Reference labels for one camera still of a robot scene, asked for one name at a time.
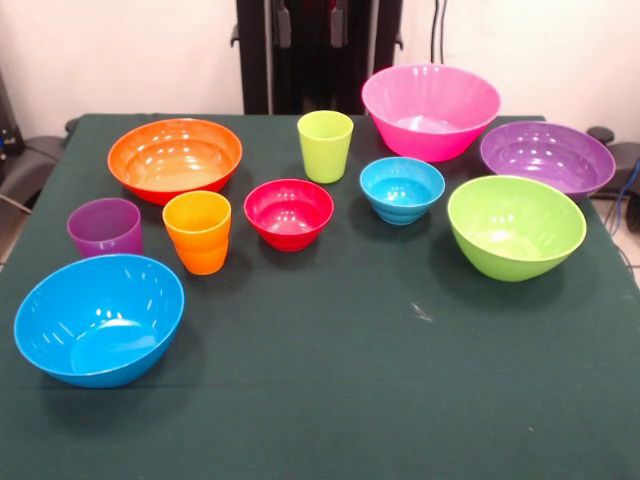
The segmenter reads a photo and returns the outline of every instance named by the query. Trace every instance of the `purple bowl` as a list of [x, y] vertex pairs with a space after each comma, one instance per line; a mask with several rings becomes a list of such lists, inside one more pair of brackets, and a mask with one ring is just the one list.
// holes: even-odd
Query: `purple bowl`
[[499, 175], [546, 183], [573, 200], [611, 180], [611, 152], [586, 133], [547, 122], [514, 122], [491, 130], [480, 144], [485, 165]]

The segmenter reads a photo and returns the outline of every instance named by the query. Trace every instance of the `white wall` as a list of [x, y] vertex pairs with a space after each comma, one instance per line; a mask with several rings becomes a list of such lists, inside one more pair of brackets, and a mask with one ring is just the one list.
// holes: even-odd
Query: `white wall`
[[[405, 0], [398, 63], [429, 61], [433, 0]], [[449, 0], [445, 61], [544, 114], [640, 141], [640, 0]], [[0, 68], [25, 135], [83, 112], [242, 112], [234, 0], [0, 0]]]
[[[433, 0], [405, 0], [405, 50], [429, 62]], [[639, 0], [449, 0], [445, 63], [485, 77], [503, 114], [544, 114], [640, 141]]]
[[234, 0], [0, 0], [0, 69], [25, 136], [84, 112], [242, 113]]

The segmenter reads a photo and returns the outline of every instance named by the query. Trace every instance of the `large blue bowl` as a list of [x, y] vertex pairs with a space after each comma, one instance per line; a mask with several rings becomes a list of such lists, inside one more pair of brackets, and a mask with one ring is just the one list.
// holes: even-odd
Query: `large blue bowl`
[[444, 193], [444, 177], [432, 165], [409, 157], [387, 157], [360, 173], [360, 188], [387, 223], [409, 225]]
[[33, 365], [79, 387], [129, 383], [173, 339], [184, 290], [163, 264], [139, 255], [104, 255], [52, 273], [24, 299], [16, 345]]

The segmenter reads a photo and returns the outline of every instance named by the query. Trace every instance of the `pink bowl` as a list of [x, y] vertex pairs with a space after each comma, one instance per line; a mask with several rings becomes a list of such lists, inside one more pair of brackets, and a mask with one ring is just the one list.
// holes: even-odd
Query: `pink bowl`
[[460, 155], [500, 109], [489, 82], [444, 65], [381, 70], [364, 84], [362, 101], [391, 150], [427, 162]]
[[308, 247], [329, 223], [333, 208], [333, 199], [324, 188], [293, 178], [263, 183], [244, 201], [251, 226], [282, 252]]

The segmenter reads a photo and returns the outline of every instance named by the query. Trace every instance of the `table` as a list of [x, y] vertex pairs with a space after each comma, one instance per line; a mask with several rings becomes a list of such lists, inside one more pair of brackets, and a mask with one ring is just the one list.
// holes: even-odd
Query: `table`
[[[347, 172], [327, 187], [333, 220], [283, 254], [242, 202], [264, 181], [304, 176], [296, 117], [205, 117], [245, 152], [222, 192], [226, 266], [195, 277], [161, 208], [106, 168], [121, 134], [159, 118], [82, 117], [0, 274], [0, 478], [640, 478], [640, 292], [589, 201], [586, 241], [565, 263], [525, 283], [490, 280], [446, 217], [453, 188], [486, 173], [477, 144], [439, 166], [447, 192], [430, 214], [395, 228], [357, 182], [390, 152], [354, 117]], [[28, 291], [78, 258], [67, 216], [103, 196], [139, 205], [146, 254], [177, 272], [186, 310], [147, 375], [80, 390], [27, 364], [12, 324]]]

